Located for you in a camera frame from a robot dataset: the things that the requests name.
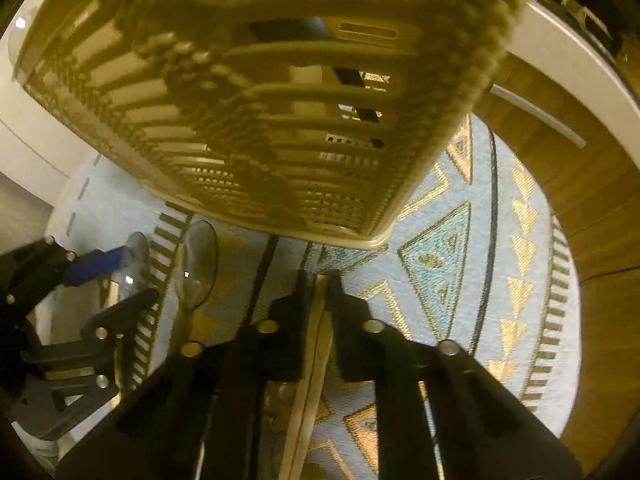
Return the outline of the steel spoon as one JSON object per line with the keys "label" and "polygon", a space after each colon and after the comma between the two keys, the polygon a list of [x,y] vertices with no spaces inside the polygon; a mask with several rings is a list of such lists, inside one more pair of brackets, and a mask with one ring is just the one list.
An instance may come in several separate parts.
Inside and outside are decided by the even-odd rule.
{"label": "steel spoon", "polygon": [[112,274],[108,296],[111,306],[142,292],[149,286],[149,260],[149,244],[145,235],[141,232],[130,234],[122,246],[120,267]]}
{"label": "steel spoon", "polygon": [[189,341],[192,316],[212,292],[218,271],[218,240],[205,220],[192,223],[177,248],[174,267],[178,310],[172,326],[169,350],[178,352]]}

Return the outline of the wooden chopstick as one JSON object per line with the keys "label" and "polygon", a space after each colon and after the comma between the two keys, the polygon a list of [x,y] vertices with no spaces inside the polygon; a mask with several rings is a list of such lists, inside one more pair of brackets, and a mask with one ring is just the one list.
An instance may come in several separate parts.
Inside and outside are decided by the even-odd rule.
{"label": "wooden chopstick", "polygon": [[298,382],[295,398],[292,406],[290,419],[288,420],[288,431],[284,442],[282,460],[279,471],[279,479],[291,480],[288,478],[291,468],[291,460],[293,455],[294,442],[297,434],[297,428],[300,421],[300,413],[306,396],[306,390],[310,371],[312,367],[312,356],[314,355],[314,343],[317,339],[319,322],[323,311],[328,311],[326,306],[326,295],[328,294],[329,278],[326,275],[317,275],[314,281],[314,290],[312,291],[312,301],[310,307],[310,315],[307,322],[307,331],[304,347],[303,358],[303,375]]}
{"label": "wooden chopstick", "polygon": [[333,342],[332,316],[328,311],[323,311],[318,328],[316,342],[314,343],[314,359],[308,380],[306,396],[302,412],[300,413],[299,426],[294,442],[293,455],[291,460],[289,479],[300,479],[303,477],[305,458],[310,445],[314,422],[318,415],[320,396],[326,378],[326,367]]}

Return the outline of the patterned light blue tablecloth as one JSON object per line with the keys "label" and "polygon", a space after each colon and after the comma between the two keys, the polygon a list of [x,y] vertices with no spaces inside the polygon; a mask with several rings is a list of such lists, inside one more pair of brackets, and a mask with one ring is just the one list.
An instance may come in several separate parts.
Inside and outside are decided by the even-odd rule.
{"label": "patterned light blue tablecloth", "polygon": [[[132,379],[140,384],[166,356],[177,297],[170,270],[182,231],[205,220],[162,203],[90,151],[70,179],[50,223],[78,254],[149,240],[151,273],[168,287],[143,315]],[[201,320],[207,342],[231,339],[240,325],[269,236],[206,219],[219,240],[219,274]],[[572,254],[544,193],[480,118],[461,131],[375,250],[281,237],[257,300],[264,318],[293,288],[297,270],[341,272],[345,292],[407,339],[446,338],[477,359],[559,437],[572,411],[580,364],[579,286]],[[347,385],[333,356],[326,367],[302,479],[377,479],[372,384]]]}

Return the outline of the beige plastic utensil basket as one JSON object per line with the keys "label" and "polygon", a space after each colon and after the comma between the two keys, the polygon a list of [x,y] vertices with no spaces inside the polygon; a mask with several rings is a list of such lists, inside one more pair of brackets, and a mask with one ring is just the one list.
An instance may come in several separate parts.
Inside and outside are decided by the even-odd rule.
{"label": "beige plastic utensil basket", "polygon": [[14,76],[163,200],[375,248],[529,1],[43,0]]}

